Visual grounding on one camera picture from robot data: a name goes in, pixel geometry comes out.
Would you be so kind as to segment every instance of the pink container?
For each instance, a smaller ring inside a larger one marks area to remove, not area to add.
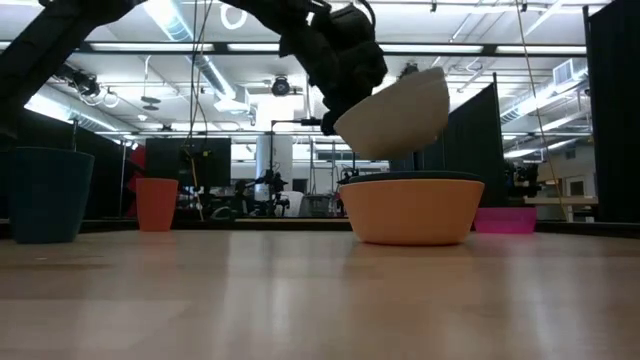
[[[480,208],[473,224],[487,234],[531,234],[536,227],[536,208]]]

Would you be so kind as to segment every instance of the wooden table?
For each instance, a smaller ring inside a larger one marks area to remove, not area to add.
[[[350,232],[0,242],[0,359],[637,359],[640,241]]]

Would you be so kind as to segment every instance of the white bowl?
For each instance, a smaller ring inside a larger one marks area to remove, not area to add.
[[[437,140],[449,117],[442,68],[407,76],[347,111],[334,128],[360,157],[389,160]]]

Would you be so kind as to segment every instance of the cable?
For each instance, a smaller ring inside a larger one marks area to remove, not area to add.
[[[191,148],[191,140],[193,140],[193,127],[195,125],[195,120],[196,120],[196,116],[198,114],[198,110],[200,110],[200,112],[202,113],[202,116],[204,117],[205,120],[205,127],[206,125],[206,115],[204,113],[204,109],[202,108],[202,105],[200,104],[200,94],[199,94],[199,89],[200,89],[200,78],[201,78],[201,70],[198,69],[198,84],[197,87],[194,86],[194,76],[195,76],[195,68],[196,68],[196,56],[198,53],[198,44],[200,44],[202,42],[202,39],[204,37],[204,30],[205,27],[207,25],[207,19],[209,17],[209,14],[211,12],[211,7],[213,5],[213,1],[210,1],[209,6],[207,7],[207,11],[205,13],[205,17],[204,17],[204,21],[202,23],[202,28],[200,29],[200,33],[198,34],[198,37],[196,38],[196,34],[197,34],[197,20],[198,20],[198,0],[196,0],[195,3],[195,9],[194,9],[194,13],[193,13],[193,35],[194,35],[194,39],[193,39],[193,47],[192,47],[192,54],[191,54],[191,96],[189,97],[189,134],[187,135],[187,138],[185,139],[184,143],[183,143],[183,150],[184,152],[187,154],[187,156],[189,157],[189,159],[191,160],[191,175],[193,176],[193,183],[194,186],[196,187],[196,200],[198,202],[198,211],[200,212],[200,220],[204,221],[204,216],[202,214],[202,202],[200,201],[200,195],[199,195],[199,191],[200,189],[198,188],[198,177],[196,174],[196,167],[195,167],[195,161],[193,160],[193,156],[191,156],[191,153],[189,152],[189,149]],[[204,53],[204,46],[201,46],[201,52]]]
[[[200,187],[198,186],[198,177],[196,176],[196,164],[193,161],[191,155],[185,150],[189,159],[191,160],[191,175],[193,176],[193,187],[194,194],[196,194],[196,201],[198,202],[198,212],[200,213],[200,221],[204,221],[204,216],[202,215],[202,203],[200,202]]]
[[[364,5],[364,7],[369,12],[369,16],[371,16],[371,25],[375,29],[375,27],[376,27],[376,13],[373,11],[373,7],[371,7],[371,4],[369,4],[369,1],[367,1],[367,0],[358,0],[358,1],[362,5]]]
[[[516,7],[520,7],[522,0],[516,0]],[[540,109],[538,107],[538,94],[536,93],[536,84],[533,79],[533,71],[531,70],[531,59],[529,58],[529,51],[527,50],[527,43],[524,35],[524,26],[522,25],[522,14],[520,11],[516,11],[518,14],[518,25],[520,27],[520,38],[522,39],[522,47],[524,48],[524,57],[527,60],[527,70],[529,71],[529,79],[531,80],[531,90],[533,91],[533,98],[536,100],[536,117],[538,118],[538,124],[540,125],[540,135],[542,137],[542,143],[544,144],[544,151],[547,152],[547,155],[551,154],[549,151],[549,145],[547,143],[547,137],[544,133],[544,128],[542,125],[542,116],[540,115]],[[560,208],[562,209],[562,214],[564,215],[564,220],[569,221],[569,216],[567,215],[567,210],[564,208],[564,202],[562,201],[562,192],[560,192],[560,185],[558,184],[558,178],[556,177],[556,172],[553,167],[553,161],[551,160],[551,156],[549,158],[549,168],[551,168],[551,176],[553,177],[553,182],[556,185],[556,192],[558,193],[558,200],[560,201]]]

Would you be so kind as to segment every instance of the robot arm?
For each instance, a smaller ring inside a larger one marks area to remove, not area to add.
[[[100,25],[120,19],[145,0],[40,0],[45,9],[0,55],[0,135],[15,137],[23,106],[66,58]],[[374,24],[353,5],[331,12],[324,0],[223,0],[254,15],[281,36],[280,56],[294,55],[312,85],[324,94],[329,112],[325,134],[362,101],[387,73],[375,42]],[[311,24],[307,17],[314,13]]]

